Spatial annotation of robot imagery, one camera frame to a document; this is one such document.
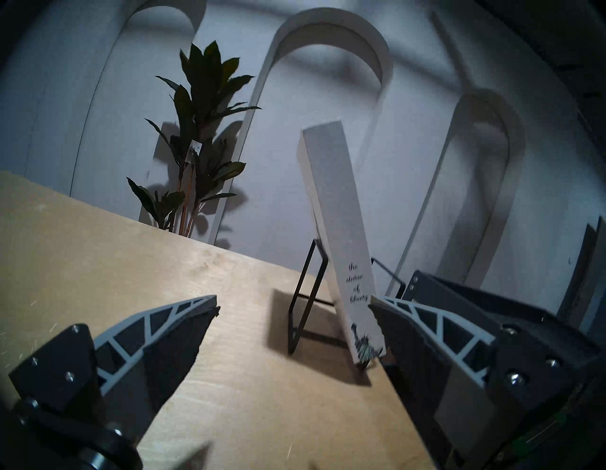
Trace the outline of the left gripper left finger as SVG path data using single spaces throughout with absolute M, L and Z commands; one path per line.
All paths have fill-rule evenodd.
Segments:
M 215 295 L 143 311 L 94 339 L 96 372 L 109 423 L 137 445 L 195 364 Z

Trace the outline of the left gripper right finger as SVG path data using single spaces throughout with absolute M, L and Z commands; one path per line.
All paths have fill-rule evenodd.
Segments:
M 387 366 L 444 469 L 509 469 L 513 414 L 498 351 L 512 319 L 463 306 L 460 312 L 373 296 L 393 356 Z

